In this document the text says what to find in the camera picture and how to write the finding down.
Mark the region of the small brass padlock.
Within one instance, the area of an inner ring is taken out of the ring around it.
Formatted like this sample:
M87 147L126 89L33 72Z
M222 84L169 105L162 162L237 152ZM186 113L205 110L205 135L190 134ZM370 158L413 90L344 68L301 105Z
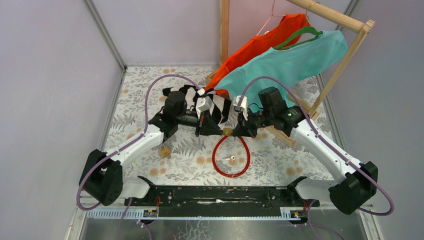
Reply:
M232 136L232 132L233 132L233 130L231 128L223 128L222 129L222 135L226 136L226 137Z

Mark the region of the red cable lock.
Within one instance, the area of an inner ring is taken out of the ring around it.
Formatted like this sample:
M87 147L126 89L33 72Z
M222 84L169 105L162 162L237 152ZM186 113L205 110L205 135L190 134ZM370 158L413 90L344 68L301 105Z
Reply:
M246 141L241 137L241 136L239 136L238 137L238 139L241 141L241 143L242 143L242 145L243 145L243 147L244 147L244 149L245 149L245 152L246 152L246 164L245 164L245 166L244 166L244 168L240 171L240 172L238 172L238 173L226 173L226 172L224 172L224 171L222 171L219 167L218 167L218 165L217 165L217 163L216 163L216 155L217 155L217 150L218 150L218 148L220 147L220 145L226 140L228 138L228 136L223 136L220 140L219 140L219 142L216 144L216 146L214 147L214 149L213 149L213 151L212 151L212 157L211 157L211 162L212 162L212 165L213 165L213 167L214 167L214 169L220 174L220 175L222 175L222 176L224 176L224 177L227 177L227 178L237 178L237 177L240 177L240 176L242 176L248 169L249 169L249 167L250 167L250 164L251 164L251 153L250 153L250 150L249 150L249 147L248 147L248 145L247 145L247 143L246 143Z

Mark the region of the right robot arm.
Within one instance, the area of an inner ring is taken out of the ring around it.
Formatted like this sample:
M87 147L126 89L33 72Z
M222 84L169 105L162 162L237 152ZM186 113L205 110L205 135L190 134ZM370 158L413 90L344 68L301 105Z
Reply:
M331 202L340 212L350 215L360 210L377 193L378 168L371 161L363 163L329 139L306 114L295 105L288 107L280 91L271 86L258 93L262 108L252 112L248 98L233 98L239 113L234 136L255 137L257 130L276 127L303 145L329 171L332 180L298 178L287 191L287 201L293 206L305 200Z

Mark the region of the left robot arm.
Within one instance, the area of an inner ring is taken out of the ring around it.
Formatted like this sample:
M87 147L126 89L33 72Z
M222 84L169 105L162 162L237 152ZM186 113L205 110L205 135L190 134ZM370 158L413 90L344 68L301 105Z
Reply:
M169 139L180 125L195 127L196 135L222 133L211 116L214 103L210 96L200 96L192 111L187 107L186 95L172 91L143 133L134 135L114 150L93 150L84 166L77 195L85 191L104 206L119 198L136 198L144 206L152 204L155 200L152 185L141 177L125 177L125 170L150 149Z

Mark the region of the black white striped garment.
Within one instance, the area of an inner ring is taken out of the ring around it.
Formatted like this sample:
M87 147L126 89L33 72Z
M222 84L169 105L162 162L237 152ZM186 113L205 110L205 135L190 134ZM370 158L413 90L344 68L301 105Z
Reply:
M168 97L171 92L174 91L180 91L184 93L187 111L194 112L194 116L197 117L196 104L200 95L197 93L196 87L189 84L179 85L176 87L167 87L162 89L162 94L165 97ZM232 102L229 99L220 96L213 88L205 90L205 93L213 102L211 108L209 109L212 120L220 127L222 127L229 118Z

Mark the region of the floral table mat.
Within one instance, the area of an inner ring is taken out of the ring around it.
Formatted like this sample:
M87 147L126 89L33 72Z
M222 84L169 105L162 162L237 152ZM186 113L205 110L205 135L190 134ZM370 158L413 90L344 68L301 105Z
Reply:
M130 66L127 68L116 102L110 130L104 144L109 150L144 130L145 118L152 118L163 106L162 89L196 82L207 84L212 66ZM192 127L180 126L164 146L170 156L161 158L155 147L139 157L125 171L127 177L144 176L157 185L285 186L301 176L331 180L326 168L303 147L286 145L268 129L255 138L245 138L251 163L241 176L220 175L212 164L212 152L221 136L195 136ZM226 158L235 156L235 161ZM216 163L225 173L239 173L247 154L241 141L227 138L216 152Z

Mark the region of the teal t-shirt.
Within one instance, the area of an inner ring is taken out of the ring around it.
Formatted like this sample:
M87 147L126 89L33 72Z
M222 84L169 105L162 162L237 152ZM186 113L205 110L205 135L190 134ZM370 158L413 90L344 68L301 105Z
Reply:
M251 111L256 113L263 106L258 96L263 89L275 87L281 93L283 100L288 100L288 92L285 88L270 80L269 77L292 88L299 81L316 76L334 63L341 61L347 50L347 42L341 31L323 31L317 39L290 49L269 48L232 70L213 89L225 90L229 97L233 98L241 95L252 80L260 78L249 87L245 94L247 102L251 105Z

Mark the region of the orange t-shirt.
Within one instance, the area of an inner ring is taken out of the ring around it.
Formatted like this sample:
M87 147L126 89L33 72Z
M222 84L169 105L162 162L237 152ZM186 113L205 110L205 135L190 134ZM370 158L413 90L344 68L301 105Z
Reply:
M215 75L205 87L205 90L215 90L219 95L228 96L224 89L218 89L218 83L230 72L243 66L251 59L261 55L270 48L286 41L294 32L303 27L309 26L307 17L304 13L286 14L282 17L279 24L264 35L256 35L249 40L243 47L229 56L218 68Z

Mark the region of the pink clothes hanger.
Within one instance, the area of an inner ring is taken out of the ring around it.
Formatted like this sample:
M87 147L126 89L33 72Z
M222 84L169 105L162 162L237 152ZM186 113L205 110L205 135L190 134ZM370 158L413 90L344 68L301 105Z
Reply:
M276 0L273 0L272 1L272 6L271 6L271 13L270 13L268 19L263 24L263 26L257 32L256 36L267 35L271 31L268 28L271 19L273 19L273 18L283 18L285 16L284 14L276 14L276 12L275 12L275 5L276 5Z

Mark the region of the green clothes hanger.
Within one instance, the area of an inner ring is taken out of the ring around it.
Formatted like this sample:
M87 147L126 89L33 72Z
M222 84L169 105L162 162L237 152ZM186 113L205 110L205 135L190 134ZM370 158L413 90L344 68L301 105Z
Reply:
M292 43L293 40L299 39L304 34L311 34L314 37L307 39L307 40L304 40L302 42ZM300 44L304 44L304 43L307 43L307 42L314 41L318 37L320 37L322 34L323 34L323 31L318 31L312 26L305 26L305 27L295 31L286 41L275 46L274 49L275 50L286 50L286 49L289 49L291 47L294 47L294 46L297 46L297 45L300 45Z

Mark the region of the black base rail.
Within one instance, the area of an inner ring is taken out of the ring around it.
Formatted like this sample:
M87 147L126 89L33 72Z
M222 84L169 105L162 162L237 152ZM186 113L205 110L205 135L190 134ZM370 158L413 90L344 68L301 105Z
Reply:
M282 208L302 211L312 200L293 187L154 185L144 198L125 205L153 207L160 217L281 217Z

